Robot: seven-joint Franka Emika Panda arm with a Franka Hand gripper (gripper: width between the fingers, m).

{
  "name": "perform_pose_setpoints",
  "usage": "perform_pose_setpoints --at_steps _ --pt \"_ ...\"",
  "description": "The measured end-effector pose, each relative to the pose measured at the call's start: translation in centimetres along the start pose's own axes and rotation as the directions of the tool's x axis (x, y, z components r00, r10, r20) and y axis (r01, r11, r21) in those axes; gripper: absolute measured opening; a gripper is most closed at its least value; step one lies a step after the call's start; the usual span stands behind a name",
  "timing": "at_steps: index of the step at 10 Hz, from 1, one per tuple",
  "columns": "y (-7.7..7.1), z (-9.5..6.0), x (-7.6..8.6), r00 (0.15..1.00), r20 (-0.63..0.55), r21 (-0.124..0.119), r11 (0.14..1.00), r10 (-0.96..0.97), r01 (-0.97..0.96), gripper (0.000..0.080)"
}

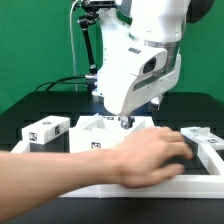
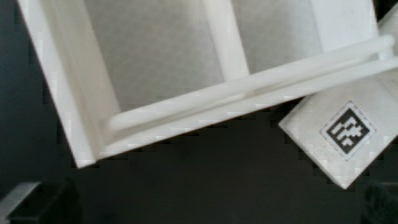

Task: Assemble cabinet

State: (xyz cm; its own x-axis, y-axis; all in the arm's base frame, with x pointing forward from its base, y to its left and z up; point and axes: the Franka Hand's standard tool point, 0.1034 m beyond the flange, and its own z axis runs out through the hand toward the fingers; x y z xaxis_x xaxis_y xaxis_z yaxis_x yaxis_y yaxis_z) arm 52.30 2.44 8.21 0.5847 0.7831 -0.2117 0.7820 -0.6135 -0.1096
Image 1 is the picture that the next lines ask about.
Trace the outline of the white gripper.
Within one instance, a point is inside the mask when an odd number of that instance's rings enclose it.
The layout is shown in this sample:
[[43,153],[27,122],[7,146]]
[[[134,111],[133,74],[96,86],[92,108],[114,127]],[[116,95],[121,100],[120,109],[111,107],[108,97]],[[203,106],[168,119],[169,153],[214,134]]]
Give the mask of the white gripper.
[[133,127],[135,118],[125,115],[173,88],[179,78],[181,56],[174,68],[163,74],[168,51],[164,48],[129,48],[104,61],[98,74],[98,90],[104,107],[120,118],[123,129]]

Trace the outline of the person's forearm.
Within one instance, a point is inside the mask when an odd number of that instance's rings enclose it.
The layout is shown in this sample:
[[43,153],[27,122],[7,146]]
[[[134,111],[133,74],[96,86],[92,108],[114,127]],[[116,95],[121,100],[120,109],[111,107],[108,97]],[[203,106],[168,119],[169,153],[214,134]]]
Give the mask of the person's forearm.
[[115,183],[117,155],[84,153],[0,153],[0,222],[89,185]]

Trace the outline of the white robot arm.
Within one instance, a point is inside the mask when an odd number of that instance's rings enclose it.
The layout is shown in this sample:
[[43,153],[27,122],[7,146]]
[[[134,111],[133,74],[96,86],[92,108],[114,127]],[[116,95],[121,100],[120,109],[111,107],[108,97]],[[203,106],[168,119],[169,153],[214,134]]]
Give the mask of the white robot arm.
[[215,0],[115,0],[100,12],[103,64],[97,93],[125,129],[130,114],[172,89],[181,67],[186,25],[201,20]]

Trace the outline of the person's hand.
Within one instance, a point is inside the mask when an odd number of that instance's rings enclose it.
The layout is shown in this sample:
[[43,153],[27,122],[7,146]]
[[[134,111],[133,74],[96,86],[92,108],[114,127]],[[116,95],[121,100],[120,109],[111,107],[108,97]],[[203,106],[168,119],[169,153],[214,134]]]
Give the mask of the person's hand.
[[180,164],[164,166],[175,156],[193,158],[179,132],[151,127],[131,134],[114,147],[115,182],[132,189],[160,184],[183,173]]

